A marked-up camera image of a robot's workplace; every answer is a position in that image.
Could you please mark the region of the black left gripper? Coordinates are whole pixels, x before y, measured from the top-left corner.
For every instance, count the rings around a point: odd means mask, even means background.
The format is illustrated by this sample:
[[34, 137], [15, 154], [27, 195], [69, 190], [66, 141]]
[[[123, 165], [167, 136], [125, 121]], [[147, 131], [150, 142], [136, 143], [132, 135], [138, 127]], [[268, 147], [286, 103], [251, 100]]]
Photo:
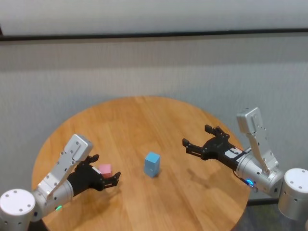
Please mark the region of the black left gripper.
[[77, 165], [75, 170], [69, 174], [67, 180], [73, 188], [74, 196], [86, 191], [94, 189], [102, 191], [103, 189], [115, 187], [121, 176], [121, 172], [115, 173], [113, 176], [105, 178], [100, 173], [94, 170], [92, 163], [98, 161], [99, 155], [88, 155], [81, 165]]

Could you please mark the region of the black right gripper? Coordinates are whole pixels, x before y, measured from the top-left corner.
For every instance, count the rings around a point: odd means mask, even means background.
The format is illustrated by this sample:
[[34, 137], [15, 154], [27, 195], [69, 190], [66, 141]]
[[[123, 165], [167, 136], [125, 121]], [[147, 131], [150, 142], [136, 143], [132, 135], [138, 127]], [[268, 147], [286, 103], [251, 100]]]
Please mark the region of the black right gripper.
[[245, 155], [245, 151], [238, 149], [228, 141], [229, 135], [219, 126], [205, 125], [205, 132], [214, 135], [203, 147], [191, 144], [187, 139], [182, 139], [185, 152], [201, 158], [202, 160], [216, 159], [232, 170], [236, 170], [239, 159]]

